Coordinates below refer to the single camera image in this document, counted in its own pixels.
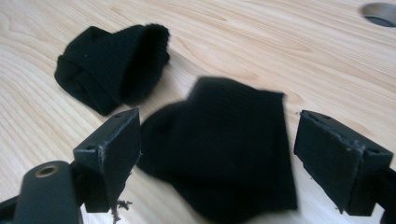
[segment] table hole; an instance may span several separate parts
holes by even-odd
[[[389,3],[370,3],[361,8],[368,21],[384,27],[396,27],[396,6]]]

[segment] black fabric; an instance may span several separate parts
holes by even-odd
[[[55,78],[69,94],[101,115],[150,94],[169,60],[168,30],[136,25],[111,34],[90,27],[58,58]]]
[[[283,93],[202,77],[142,125],[139,168],[218,223],[296,209]]]

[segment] metal hole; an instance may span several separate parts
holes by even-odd
[[[37,172],[35,172],[35,176],[39,177],[39,178],[47,177],[47,176],[55,174],[56,172],[58,172],[58,170],[59,170],[58,166],[48,165],[48,166],[45,166],[45,167],[39,169]]]

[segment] black plastic part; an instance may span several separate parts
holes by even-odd
[[[26,173],[12,223],[82,223],[67,162],[46,162]]]
[[[87,212],[116,209],[140,148],[139,111],[132,109],[108,119],[73,150],[78,196]]]
[[[396,172],[388,169],[378,181],[377,202],[385,209],[381,224],[396,224]]]
[[[18,196],[15,196],[0,203],[0,224],[6,224],[12,221],[15,207],[17,206],[17,200]]]
[[[351,216],[370,216],[377,180],[393,154],[328,116],[303,111],[294,154],[326,194]]]

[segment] light wood surface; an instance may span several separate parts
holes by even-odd
[[[89,26],[116,32],[159,23],[170,30],[171,61],[141,105],[141,120],[189,94],[199,76],[224,76],[283,91],[290,148],[298,112],[327,114],[396,152],[396,29],[374,25],[371,1],[8,1],[0,2],[0,201],[19,193],[23,175],[46,161],[73,160],[72,149],[106,118],[68,95],[53,74],[65,46]],[[396,4],[396,1],[381,0]],[[249,223],[378,223],[340,215],[292,156],[298,212]],[[396,169],[396,161],[391,167]],[[121,223],[206,223],[174,189],[134,169]],[[85,214],[85,223],[111,223]]]

